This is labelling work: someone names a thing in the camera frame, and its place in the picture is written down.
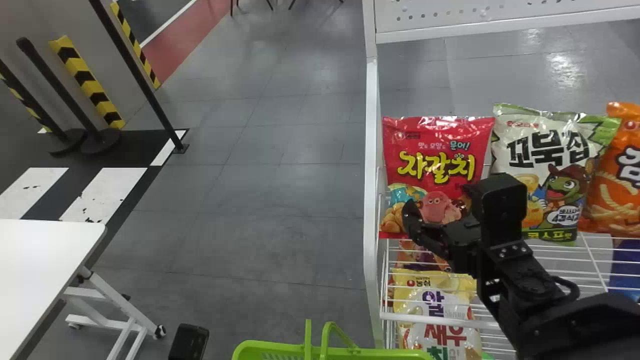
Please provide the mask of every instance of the wire shelf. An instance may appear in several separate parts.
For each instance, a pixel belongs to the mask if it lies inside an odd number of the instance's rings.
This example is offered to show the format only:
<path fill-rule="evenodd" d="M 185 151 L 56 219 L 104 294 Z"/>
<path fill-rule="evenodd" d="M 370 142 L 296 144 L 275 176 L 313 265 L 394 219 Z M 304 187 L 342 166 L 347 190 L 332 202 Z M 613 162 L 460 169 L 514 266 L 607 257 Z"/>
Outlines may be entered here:
<path fill-rule="evenodd" d="M 399 264 L 397 255 L 405 251 L 400 248 L 400 244 L 407 239 L 393 239 L 393 236 L 386 234 L 381 236 L 378 232 L 381 214 L 383 215 L 387 208 L 387 201 L 385 201 L 387 182 L 382 155 L 377 45 L 427 38 L 636 19 L 640 17 L 640 0 L 622 0 L 615 3 L 598 0 L 538 2 L 375 0 L 364 1 L 362 4 L 367 52 L 363 267 L 375 344 L 377 347 L 397 346 L 396 321 L 467 326 L 479 329 L 484 351 L 494 355 L 496 359 L 514 359 L 515 352 L 509 341 L 477 297 L 474 297 L 469 305 L 475 320 L 395 314 L 387 306 L 394 300 L 389 299 L 389 291 L 394 289 L 393 286 L 401 286 L 397 284 L 390 286 L 389 279 Z M 485 165 L 483 170 L 484 177 L 488 174 L 488 167 Z M 614 244 L 620 240 L 624 239 L 612 238 L 606 234 L 580 233 L 575 247 L 564 247 L 539 240 L 529 241 L 529 246 L 548 272 L 575 282 L 580 289 L 581 297 L 605 291 L 627 290 L 640 293 L 640 289 L 628 287 L 630 283 L 640 284 L 638 279 L 640 263 L 621 259 L 624 256 L 620 256 L 620 254 L 628 255 L 640 249 L 637 249 L 638 247 L 636 249 L 615 248 Z M 411 261 L 400 264 L 419 265 L 418 262 Z"/>
<path fill-rule="evenodd" d="M 488 175 L 490 164 L 484 164 L 483 177 Z M 378 174 L 384 174 L 384 168 L 380 167 Z M 380 221 L 380 213 L 388 207 L 388 194 L 378 196 L 377 219 Z M 588 297 L 610 290 L 620 291 L 640 291 L 640 261 L 614 260 L 614 253 L 633 254 L 640 252 L 640 246 L 633 246 L 631 249 L 616 248 L 616 244 L 621 241 L 637 241 L 640 239 L 615 238 L 608 234 L 578 233 L 575 246 L 569 247 L 556 245 L 549 241 L 529 239 L 527 243 L 533 250 L 535 258 L 551 274 L 564 279 L 571 280 L 580 289 L 580 297 Z M 475 293 L 468 294 L 472 300 L 467 303 L 455 303 L 447 301 L 447 306 L 468 306 L 471 308 L 474 319 L 462 320 L 455 318 L 444 318 L 429 315 L 408 315 L 394 313 L 393 302 L 420 303 L 421 300 L 395 299 L 393 294 L 398 288 L 412 288 L 410 286 L 397 284 L 392 280 L 394 274 L 400 274 L 398 268 L 418 268 L 430 265 L 436 267 L 440 264 L 424 261 L 398 260 L 401 252 L 409 254 L 432 254 L 428 250 L 410 249 L 402 246 L 406 241 L 411 242 L 405 234 L 391 234 L 382 231 L 377 232 L 376 245 L 381 250 L 380 257 L 380 319 L 383 320 L 383 330 L 385 336 L 385 346 L 387 348 L 397 348 L 397 327 L 396 322 L 428 323 L 434 325 L 447 325 L 456 327 L 475 328 L 479 331 L 483 344 L 483 351 L 491 354 L 496 359 L 515 359 L 515 350 L 500 330 L 498 323 L 479 300 Z M 456 277 L 458 274 L 445 274 L 442 277 Z M 612 286 L 612 279 L 637 279 L 638 287 Z M 437 300 L 432 304 L 444 304 Z"/>

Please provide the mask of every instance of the black bollard post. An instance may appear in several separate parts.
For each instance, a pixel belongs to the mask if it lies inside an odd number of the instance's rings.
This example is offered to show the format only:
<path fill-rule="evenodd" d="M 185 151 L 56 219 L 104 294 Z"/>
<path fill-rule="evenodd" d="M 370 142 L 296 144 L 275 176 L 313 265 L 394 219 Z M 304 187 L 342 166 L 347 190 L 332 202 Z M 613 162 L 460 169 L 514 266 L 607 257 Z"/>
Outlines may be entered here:
<path fill-rule="evenodd" d="M 52 155 L 64 154 L 76 148 L 86 137 L 86 132 L 82 129 L 60 129 L 49 114 L 42 108 L 40 103 L 31 95 L 29 90 L 15 77 L 13 72 L 0 60 L 0 78 L 11 90 L 11 93 L 24 105 L 27 111 L 40 125 L 51 130 L 51 133 L 39 135 L 38 141 L 45 141 L 45 149 Z"/>
<path fill-rule="evenodd" d="M 98 131 L 93 125 L 93 122 L 89 120 L 86 114 L 80 108 L 80 105 L 74 100 L 67 89 L 62 85 L 60 80 L 53 73 L 51 68 L 47 65 L 44 59 L 38 54 L 38 51 L 33 46 L 31 41 L 25 37 L 19 38 L 15 42 L 20 50 L 31 60 L 33 65 L 40 71 L 44 78 L 49 82 L 53 90 L 56 91 L 58 96 L 62 98 L 62 101 L 69 107 L 72 113 L 76 116 L 78 121 L 84 126 L 89 137 L 80 147 L 80 152 L 85 154 L 98 154 L 112 148 L 120 139 L 120 131 L 118 129 L 107 128 Z"/>
<path fill-rule="evenodd" d="M 131 71 L 131 74 L 138 82 L 138 86 L 140 86 L 140 89 L 145 94 L 149 105 L 151 105 L 151 108 L 156 113 L 156 116 L 158 116 L 158 119 L 160 120 L 160 123 L 162 123 L 164 130 L 166 130 L 166 132 L 169 134 L 169 138 L 171 138 L 171 141 L 175 146 L 173 152 L 175 154 L 184 154 L 184 152 L 187 151 L 189 144 L 182 144 L 180 138 L 175 134 L 175 130 L 173 129 L 171 122 L 169 122 L 169 119 L 166 117 L 166 114 L 162 109 L 162 106 L 160 106 L 160 103 L 156 99 L 151 86 L 149 86 L 147 80 L 140 72 L 136 60 L 133 58 L 133 56 L 131 56 L 129 49 L 127 48 L 127 44 L 125 44 L 125 42 L 120 37 L 120 34 L 111 21 L 107 10 L 104 8 L 100 0 L 89 0 L 89 3 L 93 7 L 95 14 L 98 15 L 98 19 L 100 19 L 100 22 L 104 26 L 104 29 L 109 34 L 111 41 L 113 41 L 113 43 L 116 45 L 116 48 L 118 48 L 120 56 L 122 56 L 124 62 L 127 63 L 129 71 Z"/>

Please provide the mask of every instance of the green shopping basket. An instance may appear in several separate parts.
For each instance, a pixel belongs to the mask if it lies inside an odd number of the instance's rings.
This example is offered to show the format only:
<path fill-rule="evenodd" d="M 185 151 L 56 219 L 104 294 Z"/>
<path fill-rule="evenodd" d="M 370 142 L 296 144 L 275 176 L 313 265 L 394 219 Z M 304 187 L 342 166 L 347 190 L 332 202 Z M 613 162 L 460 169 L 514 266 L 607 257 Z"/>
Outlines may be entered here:
<path fill-rule="evenodd" d="M 329 347 L 329 335 L 335 333 L 346 348 Z M 320 347 L 311 345 L 311 320 L 305 322 L 305 342 L 302 345 L 247 340 L 234 351 L 232 360 L 433 360 L 420 350 L 359 348 L 335 324 L 326 322 Z"/>

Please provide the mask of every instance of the cartoon turtle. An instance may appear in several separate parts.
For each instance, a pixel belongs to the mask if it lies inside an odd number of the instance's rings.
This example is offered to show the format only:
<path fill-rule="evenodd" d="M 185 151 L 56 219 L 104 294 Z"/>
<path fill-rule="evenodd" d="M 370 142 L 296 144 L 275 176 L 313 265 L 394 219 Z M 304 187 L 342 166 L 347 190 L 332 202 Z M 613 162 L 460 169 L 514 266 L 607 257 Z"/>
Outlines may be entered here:
<path fill-rule="evenodd" d="M 538 201 L 544 209 L 545 216 L 538 229 L 553 227 L 553 224 L 547 221 L 547 214 L 551 211 L 558 210 L 565 205 L 579 207 L 579 202 L 587 191 L 588 175 L 583 166 L 571 164 L 559 170 L 549 164 L 548 169 L 550 174 L 542 185 L 545 190 L 545 198 Z"/>

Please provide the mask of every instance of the gray tile floor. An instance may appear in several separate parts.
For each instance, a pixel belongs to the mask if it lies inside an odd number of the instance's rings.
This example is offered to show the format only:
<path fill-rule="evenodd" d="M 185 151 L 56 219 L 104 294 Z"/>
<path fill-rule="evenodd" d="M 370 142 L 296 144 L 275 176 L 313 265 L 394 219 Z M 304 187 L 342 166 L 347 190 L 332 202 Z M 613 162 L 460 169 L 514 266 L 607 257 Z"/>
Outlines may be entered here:
<path fill-rule="evenodd" d="M 301 342 L 304 318 L 372 346 L 362 274 L 364 31 L 360 1 L 243 0 L 158 98 L 191 144 L 173 156 L 95 270 L 154 321 L 164 359 L 187 322 L 206 359 L 243 340 Z M 640 22 L 379 46 L 384 115 L 489 115 L 494 101 L 604 112 L 640 101 Z M 159 128 L 143 107 L 128 129 Z M 98 359 L 110 332 L 65 311 L 31 359 Z"/>

